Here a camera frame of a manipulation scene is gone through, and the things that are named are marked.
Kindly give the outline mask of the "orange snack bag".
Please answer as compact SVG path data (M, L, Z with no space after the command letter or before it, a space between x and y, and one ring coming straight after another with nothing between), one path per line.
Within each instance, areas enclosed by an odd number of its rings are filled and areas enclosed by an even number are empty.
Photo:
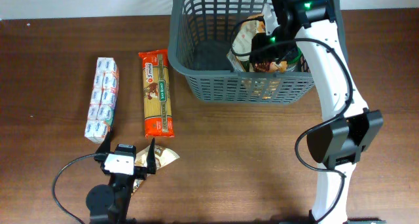
M232 39L232 48L227 53L227 60L231 63L233 71L267 73L285 73L287 71L288 64L285 60L281 60L280 62L274 61L252 64L249 61L249 56L240 57L235 56L232 53L232 50L238 54L250 52L251 41L256 36L256 34L262 33L262 37L266 36L262 14L256 14L248 17L246 21L240 24L238 27L240 28L238 34Z

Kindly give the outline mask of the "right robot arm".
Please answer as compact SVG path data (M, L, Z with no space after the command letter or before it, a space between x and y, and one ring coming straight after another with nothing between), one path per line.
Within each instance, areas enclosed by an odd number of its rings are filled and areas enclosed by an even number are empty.
M262 14L265 33L253 38L249 61L281 60L298 48L321 105L322 122L300 135L318 175L308 222L347 223L351 176L384 119L369 109L350 74L340 0L271 0Z

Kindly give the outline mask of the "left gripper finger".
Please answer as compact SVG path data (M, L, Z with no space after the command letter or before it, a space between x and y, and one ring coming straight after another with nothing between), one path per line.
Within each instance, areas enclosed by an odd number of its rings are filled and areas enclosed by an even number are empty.
M111 150L111 132L108 132L104 138L104 141L100 144L96 153L109 153Z
M147 173L156 174L155 139L153 138L147 153Z

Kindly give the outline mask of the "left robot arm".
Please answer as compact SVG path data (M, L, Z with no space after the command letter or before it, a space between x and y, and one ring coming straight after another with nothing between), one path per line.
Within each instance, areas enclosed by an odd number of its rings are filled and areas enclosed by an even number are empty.
M137 223L128 219L128 207L134 190L134 182L146 180L147 176L156 173L155 140L151 140L146 157L146 165L135 164L136 147L118 144L111 151L112 133L107 133L94 155L100 163L102 172L109 176L108 184L97 185L86 196L86 207L90 211L91 223Z

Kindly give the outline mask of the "green lid seasoning jar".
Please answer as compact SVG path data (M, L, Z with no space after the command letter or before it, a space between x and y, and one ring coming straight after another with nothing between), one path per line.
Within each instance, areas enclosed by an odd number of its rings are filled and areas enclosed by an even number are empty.
M298 72L301 66L302 52L298 47L293 48L285 57L287 62L286 71Z

